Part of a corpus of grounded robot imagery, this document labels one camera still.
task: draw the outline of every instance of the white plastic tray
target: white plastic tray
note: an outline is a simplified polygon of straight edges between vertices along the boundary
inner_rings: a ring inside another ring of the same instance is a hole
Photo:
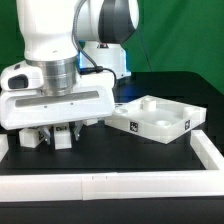
[[[105,124],[161,143],[169,143],[205,121],[206,108],[153,96],[119,106]]]
[[[0,176],[0,202],[224,195],[224,158],[203,131],[191,146],[207,170]]]

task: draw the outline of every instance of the black tabletop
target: black tabletop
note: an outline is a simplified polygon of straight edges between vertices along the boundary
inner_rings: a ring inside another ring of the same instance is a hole
[[[114,89],[117,103],[145,95],[206,107],[202,129],[224,152],[224,96],[195,73],[135,73]],[[1,175],[203,170],[190,147],[190,132],[168,145],[107,127],[83,127],[73,148],[55,151],[43,142],[35,150],[19,145],[18,131],[7,133],[10,150],[0,164]],[[220,223],[223,197],[133,199],[105,201],[0,203],[1,223]]]

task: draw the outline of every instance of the green screen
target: green screen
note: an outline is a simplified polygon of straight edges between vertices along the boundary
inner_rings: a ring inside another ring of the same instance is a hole
[[[196,72],[224,93],[223,0],[138,2],[139,31],[123,45],[129,70]],[[15,0],[0,1],[0,46],[0,71],[23,60]]]

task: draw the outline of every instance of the white plastic housing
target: white plastic housing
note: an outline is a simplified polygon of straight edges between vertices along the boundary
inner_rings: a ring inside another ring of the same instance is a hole
[[[22,61],[4,69],[0,77],[2,89],[6,91],[16,91],[17,89],[10,89],[8,83],[11,78],[15,78],[19,75],[25,75],[27,77],[27,90],[39,89],[44,85],[44,79],[41,69],[38,67],[29,66],[25,61]]]
[[[108,126],[167,144],[205,121],[206,109],[153,96],[117,107]]]
[[[111,116],[115,108],[113,85],[111,73],[86,75],[73,87],[72,92],[74,95],[81,94],[83,98],[77,99],[75,95],[71,99],[67,95],[63,102],[58,102],[58,98],[54,103],[49,103],[48,98],[46,101],[41,90],[3,91],[0,98],[0,104],[4,105],[0,110],[1,125],[11,130]],[[85,97],[92,92],[94,97]],[[39,103],[30,105],[33,98],[40,99]]]
[[[108,48],[100,48],[100,44],[94,41],[87,41],[84,51],[90,55],[93,60],[104,68],[112,69],[117,79],[131,76],[131,72],[127,70],[126,52],[120,44],[107,44]],[[80,67],[91,67],[90,62],[81,54]]]
[[[17,0],[26,59],[54,61],[77,55],[71,38],[77,3],[79,0]]]
[[[56,150],[72,148],[69,123],[54,125],[54,142]]]

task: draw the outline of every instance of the white frame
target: white frame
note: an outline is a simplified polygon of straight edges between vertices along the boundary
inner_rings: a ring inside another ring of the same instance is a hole
[[[223,196],[224,158],[203,131],[191,146],[207,170],[1,176],[0,202]]]

